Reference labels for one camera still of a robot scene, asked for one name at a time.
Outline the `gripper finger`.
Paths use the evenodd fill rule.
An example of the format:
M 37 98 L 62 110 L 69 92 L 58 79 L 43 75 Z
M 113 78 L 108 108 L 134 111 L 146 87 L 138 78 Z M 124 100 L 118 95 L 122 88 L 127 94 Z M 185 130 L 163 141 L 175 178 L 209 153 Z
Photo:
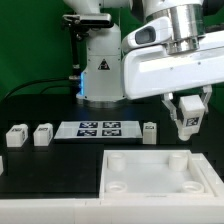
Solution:
M 208 103 L 210 101 L 212 95 L 212 86 L 206 85 L 202 87 L 202 95 L 200 97 L 202 105 L 203 105 L 203 113 L 207 114 L 209 112 Z
M 173 94 L 172 93 L 165 93 L 162 97 L 162 102 L 165 105 L 165 107 L 169 110 L 170 112 L 170 118 L 171 120 L 176 124 L 177 129 L 180 129 L 181 127 L 181 122 L 178 119 L 177 116 L 177 108 L 172 102 L 173 100 Z

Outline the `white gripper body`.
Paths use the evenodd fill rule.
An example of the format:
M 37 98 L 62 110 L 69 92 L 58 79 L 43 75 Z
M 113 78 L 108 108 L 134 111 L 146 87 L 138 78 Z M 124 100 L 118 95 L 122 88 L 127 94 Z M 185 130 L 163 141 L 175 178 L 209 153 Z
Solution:
M 200 48 L 168 55 L 162 45 L 140 48 L 123 59 L 128 99 L 139 99 L 224 82 L 224 31 L 207 33 Z

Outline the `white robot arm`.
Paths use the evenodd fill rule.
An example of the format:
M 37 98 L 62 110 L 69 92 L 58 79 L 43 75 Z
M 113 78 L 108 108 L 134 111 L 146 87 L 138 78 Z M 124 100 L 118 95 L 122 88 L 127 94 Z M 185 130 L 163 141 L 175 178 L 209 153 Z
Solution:
M 79 97 L 88 102 L 161 95 L 178 131 L 199 131 L 211 86 L 224 82 L 224 30 L 203 18 L 224 0 L 64 0 L 63 18 L 87 39 Z

